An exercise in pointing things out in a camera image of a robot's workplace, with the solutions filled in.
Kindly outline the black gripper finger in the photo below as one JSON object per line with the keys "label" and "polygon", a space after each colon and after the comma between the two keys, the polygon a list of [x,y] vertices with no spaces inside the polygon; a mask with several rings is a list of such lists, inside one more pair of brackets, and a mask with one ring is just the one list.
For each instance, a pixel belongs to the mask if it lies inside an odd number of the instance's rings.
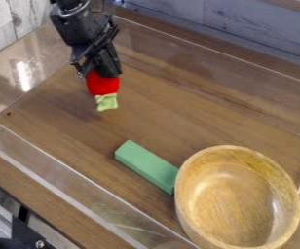
{"label": "black gripper finger", "polygon": [[115,46],[108,44],[93,56],[95,71],[103,78],[116,78],[121,66]]}

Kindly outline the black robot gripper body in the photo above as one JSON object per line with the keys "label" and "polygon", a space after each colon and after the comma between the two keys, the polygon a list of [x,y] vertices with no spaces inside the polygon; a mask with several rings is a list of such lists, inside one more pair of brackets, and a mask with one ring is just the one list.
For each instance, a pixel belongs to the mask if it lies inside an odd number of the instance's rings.
{"label": "black robot gripper body", "polygon": [[107,12],[93,13],[88,4],[53,4],[49,19],[65,45],[72,49],[69,65],[77,75],[85,78],[95,71],[93,56],[108,44],[113,45],[119,33],[112,15]]}

